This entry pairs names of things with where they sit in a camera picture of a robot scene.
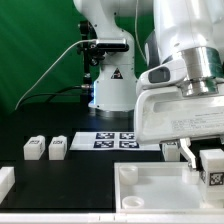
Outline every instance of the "cable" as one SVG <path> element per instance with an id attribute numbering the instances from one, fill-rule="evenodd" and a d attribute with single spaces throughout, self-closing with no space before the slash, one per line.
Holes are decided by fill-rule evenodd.
<path id="1" fill-rule="evenodd" d="M 73 90 L 73 89 L 82 89 L 81 86 L 70 86 L 70 87 L 66 87 L 64 89 L 61 89 L 59 91 L 57 91 L 55 94 L 57 93 L 64 93 L 64 92 L 67 92 L 67 91 L 70 91 L 70 90 Z M 50 96 L 46 101 L 45 103 L 49 103 L 52 99 L 54 99 L 57 95 L 52 95 Z"/>
<path id="2" fill-rule="evenodd" d="M 37 80 L 37 82 L 29 89 L 27 90 L 23 96 L 20 98 L 20 100 L 18 101 L 18 103 L 16 104 L 15 110 L 17 110 L 18 105 L 20 104 L 20 102 L 26 97 L 26 95 L 28 95 L 39 83 L 40 81 L 54 68 L 54 66 L 72 49 L 74 48 L 76 45 L 80 44 L 80 43 L 84 43 L 84 42 L 93 42 L 96 41 L 95 39 L 92 40 L 82 40 L 82 41 L 78 41 L 74 44 L 72 44 L 52 65 L 51 67 Z"/>
<path id="3" fill-rule="evenodd" d="M 137 0 L 136 2 L 136 14 L 135 14 L 135 38 L 136 38 L 136 42 L 137 42 L 137 46 L 138 46 L 138 49 L 142 55 L 142 58 L 143 60 L 145 61 L 146 63 L 146 57 L 145 55 L 143 54 L 142 52 L 142 49 L 141 49 L 141 46 L 140 46 L 140 43 L 139 43 L 139 38 L 138 38 L 138 8 L 139 8 L 139 0 Z"/>
<path id="4" fill-rule="evenodd" d="M 79 96 L 78 94 L 62 94 L 62 93 L 39 93 L 39 94 L 35 94 L 32 96 L 28 96 L 26 98 L 23 98 L 20 103 L 17 106 L 17 109 L 27 100 L 34 98 L 34 97 L 39 97 L 39 96 Z"/>

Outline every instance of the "white tray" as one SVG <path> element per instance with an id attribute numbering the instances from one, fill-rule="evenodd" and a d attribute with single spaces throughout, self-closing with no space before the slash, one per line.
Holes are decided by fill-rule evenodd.
<path id="1" fill-rule="evenodd" d="M 120 168 L 125 166 L 138 168 L 136 184 L 122 183 Z M 198 184 L 187 184 L 182 181 L 183 169 L 188 169 L 187 163 L 116 163 L 116 212 L 126 214 L 220 212 L 224 214 L 223 205 L 221 208 L 218 202 L 213 203 L 212 209 L 207 209 L 209 204 L 203 201 Z M 135 208 L 136 204 L 130 208 L 125 207 L 125 204 L 122 205 L 122 200 L 130 196 L 142 199 L 144 208 Z"/>

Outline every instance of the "black sticker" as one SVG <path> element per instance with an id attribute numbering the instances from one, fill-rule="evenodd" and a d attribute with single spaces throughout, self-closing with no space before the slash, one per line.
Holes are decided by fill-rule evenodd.
<path id="1" fill-rule="evenodd" d="M 63 141 L 54 141 L 53 144 L 62 144 Z"/>
<path id="2" fill-rule="evenodd" d="M 114 139 L 114 133 L 97 133 L 96 139 Z"/>
<path id="3" fill-rule="evenodd" d="M 210 173 L 209 186 L 224 185 L 224 173 Z"/>
<path id="4" fill-rule="evenodd" d="M 111 79 L 123 79 L 120 70 L 117 68 L 112 75 Z"/>
<path id="5" fill-rule="evenodd" d="M 108 149 L 114 147 L 114 141 L 96 141 L 94 143 L 95 149 Z"/>
<path id="6" fill-rule="evenodd" d="M 135 141 L 120 141 L 119 148 L 122 149 L 139 149 L 139 144 Z"/>
<path id="7" fill-rule="evenodd" d="M 29 144 L 35 144 L 35 145 L 37 145 L 37 144 L 39 144 L 39 140 L 33 140 L 33 141 L 31 141 Z"/>
<path id="8" fill-rule="evenodd" d="M 134 133 L 120 133 L 120 139 L 135 139 Z"/>

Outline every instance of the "white cube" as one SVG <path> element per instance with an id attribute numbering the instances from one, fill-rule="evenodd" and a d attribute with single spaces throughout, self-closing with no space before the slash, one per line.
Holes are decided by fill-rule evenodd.
<path id="1" fill-rule="evenodd" d="M 200 151 L 203 171 L 199 189 L 205 201 L 224 199 L 224 152 L 221 149 Z"/>
<path id="2" fill-rule="evenodd" d="M 162 152 L 166 162 L 180 161 L 180 150 L 176 142 L 162 144 Z"/>
<path id="3" fill-rule="evenodd" d="M 24 159 L 25 160 L 39 160 L 45 151 L 45 137 L 37 136 L 32 137 L 24 145 Z"/>
<path id="4" fill-rule="evenodd" d="M 3 167 L 0 170 L 0 204 L 15 183 L 14 167 Z"/>
<path id="5" fill-rule="evenodd" d="M 67 152 L 67 138 L 64 136 L 54 137 L 49 145 L 50 160 L 64 160 Z"/>

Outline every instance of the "metal bracket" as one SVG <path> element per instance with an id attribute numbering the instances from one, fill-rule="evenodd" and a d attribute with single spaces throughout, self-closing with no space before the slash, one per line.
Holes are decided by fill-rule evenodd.
<path id="1" fill-rule="evenodd" d="M 191 145 L 190 138 L 182 138 L 178 141 L 178 148 L 180 149 L 180 152 L 184 156 L 184 158 L 188 161 L 189 168 L 191 169 L 191 171 L 196 171 L 197 170 L 196 157 L 189 149 L 190 145 Z"/>

